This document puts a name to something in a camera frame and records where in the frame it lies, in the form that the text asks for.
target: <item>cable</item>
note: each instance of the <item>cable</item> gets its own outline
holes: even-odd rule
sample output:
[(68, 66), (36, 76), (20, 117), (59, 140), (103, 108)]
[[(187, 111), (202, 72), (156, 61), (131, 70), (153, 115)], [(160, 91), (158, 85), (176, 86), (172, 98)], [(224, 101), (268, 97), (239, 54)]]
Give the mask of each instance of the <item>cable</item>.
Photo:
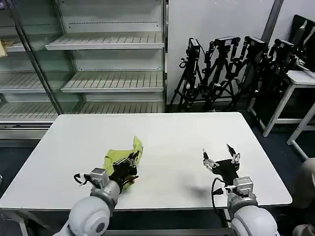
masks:
[(222, 224), (224, 224), (225, 222), (229, 222), (231, 223), (231, 220), (228, 220), (228, 219), (224, 219), (218, 212), (217, 208), (216, 208), (216, 205), (215, 205), (215, 199), (214, 199), (214, 188), (215, 188), (215, 184), (216, 184), (216, 181), (219, 180), (220, 182), (222, 183), (225, 183), (223, 180), (219, 179), (219, 178), (215, 178), (215, 180), (213, 181), (212, 183), (212, 186), (211, 186), (211, 201), (212, 201), (212, 206), (213, 206), (213, 209), (215, 210), (216, 214), (218, 215), (218, 217), (220, 218)]
[(196, 41), (197, 41), (198, 45), (201, 47), (201, 50), (202, 50), (202, 52), (203, 52), (203, 55), (206, 55), (205, 50), (203, 50), (203, 47), (201, 46), (201, 44), (199, 43), (199, 41), (198, 41), (197, 39), (196, 39)]

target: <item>yellow towel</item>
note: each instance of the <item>yellow towel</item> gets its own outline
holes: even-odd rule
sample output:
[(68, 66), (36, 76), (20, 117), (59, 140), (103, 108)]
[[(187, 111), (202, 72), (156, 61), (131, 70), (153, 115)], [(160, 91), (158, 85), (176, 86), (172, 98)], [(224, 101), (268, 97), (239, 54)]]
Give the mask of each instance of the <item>yellow towel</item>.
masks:
[[(132, 150), (109, 150), (105, 156), (105, 163), (103, 168), (107, 171), (107, 174), (110, 176), (114, 172), (113, 163), (117, 162), (123, 158), (128, 157), (131, 153), (139, 152), (136, 165), (138, 166), (142, 152), (143, 146), (142, 142), (136, 137), (133, 137), (133, 149)], [(131, 184), (126, 184), (124, 189), (128, 188)]]
[(4, 45), (5, 43), (3, 42), (3, 40), (0, 40), (0, 58), (8, 56), (8, 54), (5, 51)]

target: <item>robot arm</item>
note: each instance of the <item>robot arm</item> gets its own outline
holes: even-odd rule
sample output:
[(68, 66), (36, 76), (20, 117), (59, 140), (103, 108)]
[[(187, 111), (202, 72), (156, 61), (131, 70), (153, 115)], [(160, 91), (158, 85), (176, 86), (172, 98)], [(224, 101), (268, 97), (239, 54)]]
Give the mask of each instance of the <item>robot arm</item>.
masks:
[(236, 236), (278, 236), (277, 223), (273, 216), (258, 207), (249, 177), (238, 177), (240, 154), (227, 145), (232, 159), (215, 162), (203, 151), (204, 166), (216, 175), (221, 175), (227, 190), (227, 207), (232, 219), (231, 227)]
[(90, 174), (76, 174), (74, 179), (81, 185), (92, 183), (91, 194), (79, 200), (70, 211), (63, 228), (54, 236), (101, 236), (106, 231), (123, 186), (136, 179), (135, 161), (139, 152), (114, 163), (114, 172), (107, 175), (104, 169), (95, 168)]

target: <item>desk leg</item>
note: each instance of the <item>desk leg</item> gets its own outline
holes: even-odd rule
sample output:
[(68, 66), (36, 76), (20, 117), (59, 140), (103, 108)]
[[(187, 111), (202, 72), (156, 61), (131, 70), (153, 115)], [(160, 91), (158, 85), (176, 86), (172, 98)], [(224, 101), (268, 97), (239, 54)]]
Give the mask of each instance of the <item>desk leg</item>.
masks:
[(13, 211), (6, 211), (4, 213), (7, 217), (11, 218), (12, 220), (16, 221), (20, 225), (22, 236), (29, 236), (28, 230), (25, 225), (25, 219), (21, 216), (17, 215)]
[(285, 91), (285, 94), (283, 98), (281, 99), (279, 105), (277, 106), (274, 114), (272, 115), (268, 125), (266, 126), (262, 136), (267, 137), (271, 131), (271, 129), (274, 127), (275, 123), (277, 122), (277, 119), (279, 118), (281, 112), (283, 111), (284, 107), (286, 106), (289, 98), (291, 97), (296, 85), (291, 84), (287, 90)]
[[(313, 118), (314, 115), (315, 115), (315, 103), (313, 104), (313, 106), (311, 107), (309, 112), (306, 114), (306, 116), (303, 118), (303, 120), (301, 121), (299, 126), (296, 128), (296, 130), (293, 132), (291, 137), (288, 139), (286, 144), (288, 144), (288, 145), (294, 144), (296, 146), (296, 148), (299, 148), (299, 146), (297, 146), (297, 144), (295, 143), (295, 140), (297, 139), (297, 137), (299, 137), (299, 135), (302, 133), (303, 130), (306, 130), (308, 123), (311, 121), (311, 119)], [(304, 158), (307, 157), (307, 155), (304, 152), (302, 152), (302, 155)]]
[(44, 227), (45, 229), (49, 230), (49, 231), (53, 231), (53, 229), (48, 226), (45, 222), (43, 222), (42, 220), (38, 219), (34, 214), (32, 214), (31, 212), (29, 212), (28, 210), (21, 210), (19, 211), (22, 215), (25, 216), (26, 219), (30, 219), (34, 222), (36, 222), (37, 224), (41, 225), (42, 227)]

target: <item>white shelf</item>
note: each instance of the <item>white shelf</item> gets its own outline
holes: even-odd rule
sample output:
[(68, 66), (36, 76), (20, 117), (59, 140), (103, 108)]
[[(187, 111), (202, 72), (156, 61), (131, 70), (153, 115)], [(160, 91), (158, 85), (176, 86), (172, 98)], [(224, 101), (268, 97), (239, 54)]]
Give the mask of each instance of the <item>white shelf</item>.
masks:
[(162, 71), (77, 72), (63, 92), (163, 92)]
[[(68, 72), (47, 72), (49, 85), (59, 89), (64, 85), (63, 79)], [(45, 93), (35, 72), (0, 73), (0, 93)]]
[(0, 106), (0, 121), (54, 121), (57, 116), (50, 102), (9, 102)]
[(86, 102), (79, 114), (162, 113), (163, 102)]
[[(51, 35), (30, 35), (30, 43), (35, 51), (39, 51), (42, 49), (45, 49), (45, 45), (49, 43), (49, 41), (52, 39)], [(10, 46), (6, 46), (5, 50), (8, 53), (13, 53), (13, 52), (25, 52), (25, 48), (23, 47), (22, 42), (20, 39), (17, 38), (11, 38), (9, 41), (12, 41), (13, 44)]]
[(160, 49), (162, 32), (67, 33), (46, 45), (47, 50)]

